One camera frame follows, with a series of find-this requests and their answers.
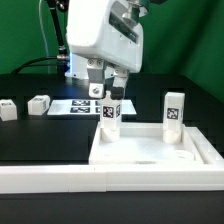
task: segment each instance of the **black table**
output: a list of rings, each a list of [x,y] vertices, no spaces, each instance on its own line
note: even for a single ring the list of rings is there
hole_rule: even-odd
[[[224,155],[224,104],[183,76],[131,75],[126,98],[136,116],[162,122],[164,96],[185,93],[184,123],[196,126]],[[18,120],[0,122],[0,165],[87,164],[94,116],[28,116],[35,95],[88,99],[87,87],[57,75],[1,75],[0,99],[12,99]],[[107,192],[0,196],[0,223],[224,223],[224,192]]]

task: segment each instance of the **small white cube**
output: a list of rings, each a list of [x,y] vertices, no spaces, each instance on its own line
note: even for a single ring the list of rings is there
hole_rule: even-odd
[[[17,120],[17,108],[12,100],[0,100],[0,117],[3,121]]]
[[[47,95],[37,95],[28,102],[29,115],[42,115],[49,109],[50,97]]]

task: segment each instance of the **green backdrop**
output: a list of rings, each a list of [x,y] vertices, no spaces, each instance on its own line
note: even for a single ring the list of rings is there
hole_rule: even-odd
[[[39,0],[1,2],[0,74],[45,56],[38,5]],[[57,43],[46,3],[43,19],[50,54],[56,55]],[[140,21],[145,32],[143,73],[185,75],[224,102],[223,0],[168,0],[162,5],[151,4],[150,14]],[[65,33],[63,14],[60,22]],[[47,70],[33,68],[26,72]]]

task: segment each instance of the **white robot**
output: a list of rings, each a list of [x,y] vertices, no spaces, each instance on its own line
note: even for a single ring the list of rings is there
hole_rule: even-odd
[[[105,141],[119,139],[128,76],[139,72],[142,65],[143,29],[138,19],[148,13],[148,6],[149,0],[69,2],[67,42],[79,63],[87,62],[89,95],[101,99],[101,137]],[[105,85],[108,68],[114,76],[110,89]]]

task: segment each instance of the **white block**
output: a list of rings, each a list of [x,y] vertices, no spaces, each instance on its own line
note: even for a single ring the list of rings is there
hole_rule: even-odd
[[[48,110],[50,105],[50,97],[47,95],[37,95],[28,102],[29,115],[42,115]]]
[[[101,138],[106,142],[115,142],[120,138],[121,100],[112,100],[110,94],[106,91],[106,97],[100,100]]]
[[[181,141],[184,93],[168,92],[165,96],[163,116],[163,141],[178,144]]]
[[[0,100],[0,117],[3,121],[17,120],[17,109],[12,100]]]

